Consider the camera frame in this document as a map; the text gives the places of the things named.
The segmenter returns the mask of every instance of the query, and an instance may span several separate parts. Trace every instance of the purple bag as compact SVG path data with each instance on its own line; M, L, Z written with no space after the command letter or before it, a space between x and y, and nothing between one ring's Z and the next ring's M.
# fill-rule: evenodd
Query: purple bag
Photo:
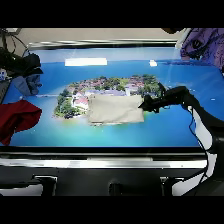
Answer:
M200 59L224 72L224 28L192 28L180 54L183 60Z

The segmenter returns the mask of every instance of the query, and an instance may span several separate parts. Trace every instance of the island image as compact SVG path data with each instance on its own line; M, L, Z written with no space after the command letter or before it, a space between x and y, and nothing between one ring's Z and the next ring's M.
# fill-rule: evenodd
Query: island image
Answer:
M54 116L64 119L78 118L88 110L88 97L92 94L112 96L150 95L160 96L156 76L132 75L130 78L100 76L98 78L73 82L57 97Z

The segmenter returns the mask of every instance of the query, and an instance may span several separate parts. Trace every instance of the blue water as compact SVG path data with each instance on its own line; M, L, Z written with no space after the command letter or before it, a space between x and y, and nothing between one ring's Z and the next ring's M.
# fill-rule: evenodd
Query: blue water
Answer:
M71 82L101 75L153 74L166 86L186 85L208 112L224 120L224 80L213 66L166 65L158 61L157 67L150 67L148 60L136 60L83 67L65 67L62 62L43 63L42 70L43 86L39 94L59 94ZM20 96L12 84L3 103L16 102ZM198 146L188 128L191 116L180 106L163 109L159 114L145 113L144 123L94 127L83 119L61 121L52 118L56 97L28 97L27 100L40 107L42 115L35 127L13 135L13 146Z

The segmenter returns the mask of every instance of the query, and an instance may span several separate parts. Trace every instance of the patterned fabric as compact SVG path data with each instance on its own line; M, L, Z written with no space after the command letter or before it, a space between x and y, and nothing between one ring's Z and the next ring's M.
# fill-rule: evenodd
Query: patterned fabric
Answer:
M192 28L181 48L183 60L197 59L224 68L224 28Z

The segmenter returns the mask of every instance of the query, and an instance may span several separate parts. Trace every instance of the screen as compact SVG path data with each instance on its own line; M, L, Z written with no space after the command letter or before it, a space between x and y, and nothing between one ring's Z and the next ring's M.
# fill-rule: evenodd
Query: screen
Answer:
M25 99L42 109L38 124L15 133L11 146L195 147L189 130L191 114L181 106L144 112L143 123L93 126L87 121L91 94L157 97L167 89L186 86L201 106L224 120L224 80L218 68L199 61L181 61L173 47L90 48L32 51L43 73L37 96ZM11 83L3 103L17 102L21 93Z

